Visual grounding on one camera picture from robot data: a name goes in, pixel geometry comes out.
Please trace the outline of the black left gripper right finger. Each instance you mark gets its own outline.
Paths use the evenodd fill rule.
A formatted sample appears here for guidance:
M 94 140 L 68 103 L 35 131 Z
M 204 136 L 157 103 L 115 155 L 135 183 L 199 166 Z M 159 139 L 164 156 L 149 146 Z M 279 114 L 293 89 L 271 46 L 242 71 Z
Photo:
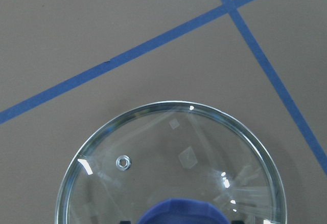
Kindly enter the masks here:
M 232 224 L 243 224 L 243 221 L 241 220 L 233 220 Z

